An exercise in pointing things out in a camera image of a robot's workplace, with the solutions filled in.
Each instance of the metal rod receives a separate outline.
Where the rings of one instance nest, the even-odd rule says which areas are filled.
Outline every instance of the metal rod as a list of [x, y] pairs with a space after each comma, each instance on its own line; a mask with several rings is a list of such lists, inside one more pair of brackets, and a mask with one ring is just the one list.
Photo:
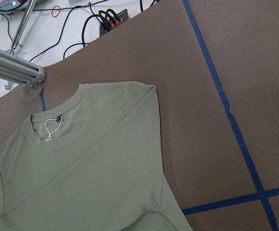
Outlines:
[[23, 34], [23, 31], [24, 31], [25, 26], [26, 26], [26, 24], [28, 22], [30, 14], [33, 11], [33, 8], [34, 8], [34, 6], [36, 4], [36, 1], [37, 0], [30, 0], [29, 3], [28, 3], [28, 7], [27, 7], [27, 9], [26, 9], [26, 11], [25, 11], [25, 13], [24, 13], [24, 15], [22, 17], [22, 20], [20, 22], [18, 30], [16, 31], [15, 36], [13, 38], [13, 41], [11, 43], [11, 49], [9, 51], [10, 54], [14, 51], [14, 49], [16, 49], [17, 45], [19, 44], [20, 38], [21, 38], [21, 36]]

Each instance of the blue tape line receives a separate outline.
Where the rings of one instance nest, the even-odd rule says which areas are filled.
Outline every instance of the blue tape line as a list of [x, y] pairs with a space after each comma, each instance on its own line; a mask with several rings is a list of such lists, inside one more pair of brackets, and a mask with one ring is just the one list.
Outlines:
[[212, 59], [211, 59], [211, 56], [209, 54], [209, 51], [207, 49], [207, 46], [205, 44], [205, 41], [203, 39], [203, 36], [201, 34], [201, 31], [198, 27], [198, 24], [196, 22], [196, 19], [195, 19], [195, 16], [193, 14], [193, 11], [192, 11], [192, 8], [190, 6], [190, 3], [188, 0], [182, 0], [183, 1], [183, 4], [184, 4], [184, 7], [186, 9], [186, 12], [188, 14], [188, 17], [189, 17], [189, 20], [191, 22], [191, 25], [193, 27], [193, 30], [194, 30], [194, 33], [195, 33], [195, 36], [197, 38], [197, 41], [201, 47], [201, 50], [202, 50], [202, 53], [203, 53], [203, 56], [206, 60], [206, 63], [207, 63], [207, 66], [209, 68], [209, 71], [210, 71], [210, 74], [211, 74], [211, 77], [213, 79], [213, 82], [216, 86], [216, 90], [219, 94], [219, 97], [221, 99], [221, 102], [224, 106], [224, 109], [225, 109], [225, 112], [226, 112], [226, 115], [229, 119], [229, 122], [230, 122], [230, 125], [232, 127], [232, 130], [236, 136], [236, 140], [239, 144], [239, 147], [240, 147], [240, 150], [243, 154], [243, 158], [244, 158], [244, 161], [249, 169], [249, 172], [251, 174], [251, 177], [253, 179], [253, 182], [255, 184], [255, 187], [257, 189], [257, 192], [258, 192], [258, 195], [259, 195], [259, 198], [262, 202], [262, 205], [264, 207], [264, 210], [266, 212], [266, 215], [268, 217], [268, 220], [269, 220], [269, 223], [271, 225], [271, 228], [273, 231], [279, 231], [278, 227], [277, 227], [277, 223], [276, 223], [276, 218], [275, 218], [275, 215], [272, 211], [272, 207], [267, 199], [267, 196], [266, 196], [266, 192], [264, 190], [264, 187], [260, 181], [260, 178], [259, 178], [259, 175], [257, 173], [257, 170], [255, 168], [255, 165], [253, 163], [253, 160], [251, 158], [251, 155], [249, 153], [249, 150], [247, 149], [247, 146], [245, 144], [245, 141], [244, 141], [244, 138], [241, 134], [241, 131], [240, 131], [240, 128], [238, 126], [238, 123], [235, 119], [235, 116], [231, 113], [231, 110], [230, 110], [230, 104], [228, 102], [228, 99], [226, 97], [226, 94], [225, 92], [223, 91], [223, 87], [222, 87], [222, 84], [221, 84], [221, 81], [218, 77], [218, 74], [216, 72], [216, 68], [212, 62]]
[[43, 96], [43, 89], [41, 89], [41, 92], [39, 93], [40, 99], [41, 99], [41, 104], [42, 104], [42, 110], [45, 112], [46, 106], [45, 106], [45, 100], [44, 100], [44, 96]]
[[240, 197], [235, 197], [232, 199], [224, 200], [224, 201], [218, 201], [210, 204], [205, 204], [205, 205], [199, 205], [195, 206], [192, 208], [186, 208], [183, 209], [182, 212], [183, 214], [190, 215], [194, 213], [200, 213], [204, 211], [209, 211], [217, 208], [223, 208], [223, 207], [228, 207], [232, 205], [238, 205], [238, 204], [243, 204], [251, 201], [256, 201], [259, 200], [259, 196], [257, 193], [246, 195], [246, 196], [240, 196]]
[[[279, 196], [279, 188], [267, 190], [266, 195], [267, 195], [267, 197]], [[213, 203], [209, 203], [209, 204], [205, 204], [205, 205], [199, 205], [199, 206], [195, 206], [195, 207], [191, 207], [191, 208], [186, 208], [186, 209], [183, 209], [182, 212], [186, 216], [186, 215], [190, 215], [190, 214], [194, 214], [194, 213], [201, 213], [201, 212], [214, 210], [214, 209], [218, 209], [218, 208], [223, 208], [223, 207], [228, 207], [228, 206], [232, 206], [232, 205], [238, 205], [238, 204], [243, 204], [243, 203], [247, 203], [247, 202], [251, 202], [251, 201], [256, 201], [259, 199], [260, 199], [259, 194], [253, 193], [253, 194], [239, 196], [239, 197], [235, 197], [235, 198], [231, 198], [231, 199], [227, 199], [227, 200], [223, 200], [223, 201], [218, 201], [218, 202], [213, 202]]]

